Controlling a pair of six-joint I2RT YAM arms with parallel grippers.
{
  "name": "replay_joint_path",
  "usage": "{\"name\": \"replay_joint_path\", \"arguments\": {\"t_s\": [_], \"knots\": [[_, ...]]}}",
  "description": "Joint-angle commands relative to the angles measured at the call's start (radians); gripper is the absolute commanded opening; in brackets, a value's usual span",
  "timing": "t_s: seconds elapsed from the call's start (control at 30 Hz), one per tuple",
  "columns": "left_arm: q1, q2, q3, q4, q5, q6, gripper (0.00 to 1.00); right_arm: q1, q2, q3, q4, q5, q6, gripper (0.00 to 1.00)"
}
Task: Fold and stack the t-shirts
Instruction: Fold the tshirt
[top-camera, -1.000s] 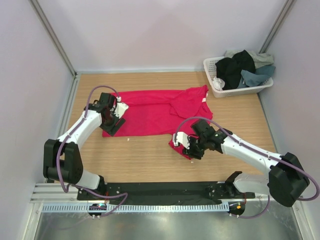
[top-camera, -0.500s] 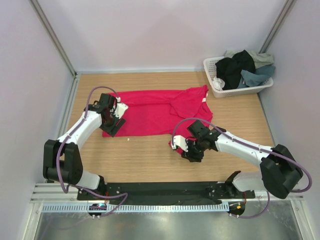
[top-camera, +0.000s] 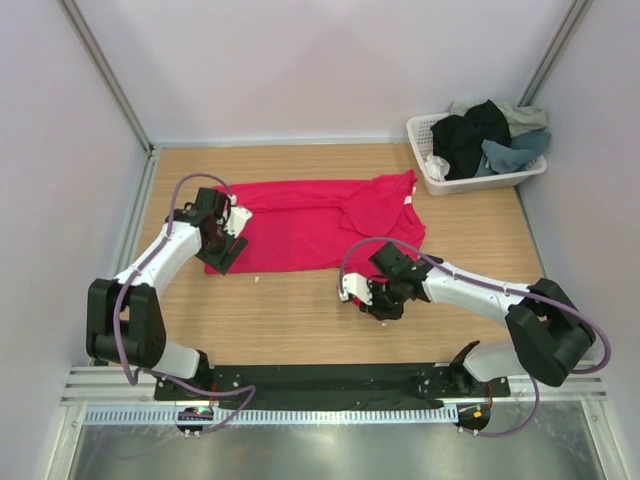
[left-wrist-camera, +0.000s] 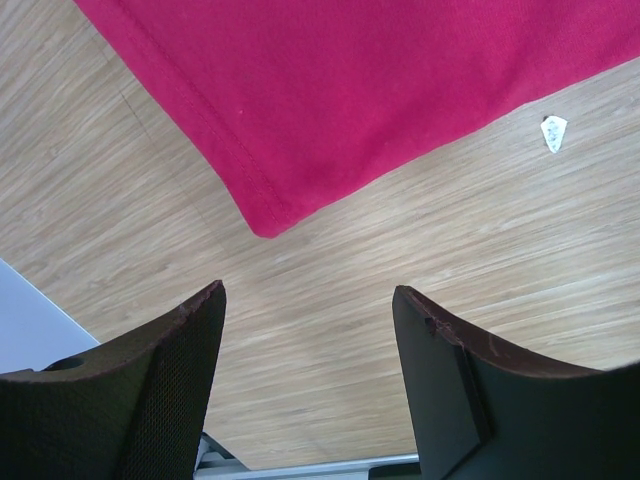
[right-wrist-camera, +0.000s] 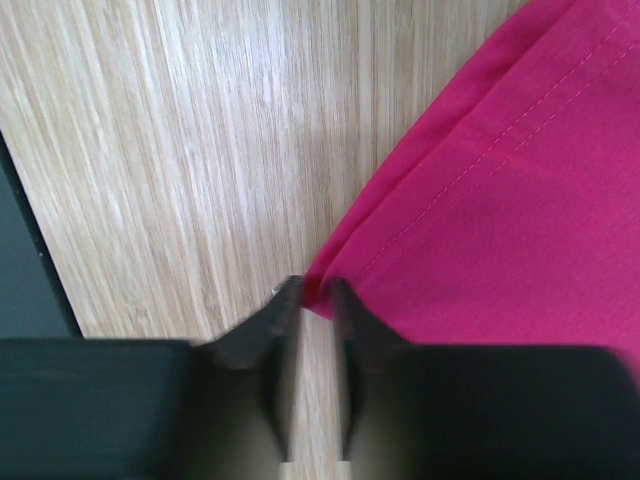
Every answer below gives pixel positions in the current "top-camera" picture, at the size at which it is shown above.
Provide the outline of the pink red t shirt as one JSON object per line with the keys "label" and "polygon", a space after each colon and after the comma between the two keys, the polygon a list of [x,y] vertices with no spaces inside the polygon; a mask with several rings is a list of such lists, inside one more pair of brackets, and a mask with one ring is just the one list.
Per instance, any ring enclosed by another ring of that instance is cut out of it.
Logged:
{"label": "pink red t shirt", "polygon": [[297,180],[235,184],[253,213],[248,245],[229,272],[282,273],[338,268],[349,249],[371,237],[422,246],[426,226],[413,203],[413,170],[370,180]]}

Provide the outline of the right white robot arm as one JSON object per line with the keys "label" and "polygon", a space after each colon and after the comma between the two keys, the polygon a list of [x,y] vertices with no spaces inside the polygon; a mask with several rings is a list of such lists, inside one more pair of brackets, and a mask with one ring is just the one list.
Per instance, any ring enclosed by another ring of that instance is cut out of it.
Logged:
{"label": "right white robot arm", "polygon": [[420,300],[462,308],[508,332],[504,341],[474,341],[454,357],[450,381],[461,395],[472,396],[486,383],[512,375],[559,387],[596,341],[594,329],[551,280],[500,283],[438,257],[412,258],[391,242],[369,261],[381,278],[356,284],[365,289],[361,310],[376,319],[398,320],[406,301]]}

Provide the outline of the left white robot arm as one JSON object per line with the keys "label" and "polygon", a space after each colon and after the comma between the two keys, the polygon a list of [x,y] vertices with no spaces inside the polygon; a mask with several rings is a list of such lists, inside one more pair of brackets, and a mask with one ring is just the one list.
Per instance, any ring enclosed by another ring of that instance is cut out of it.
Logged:
{"label": "left white robot arm", "polygon": [[189,399],[204,398],[213,385],[206,353],[170,340],[160,299],[192,258],[225,275],[248,241],[243,232],[252,212],[235,195],[202,187],[183,207],[171,206],[154,241],[112,279],[88,289],[86,351],[118,363],[131,383],[140,371],[169,381]]}

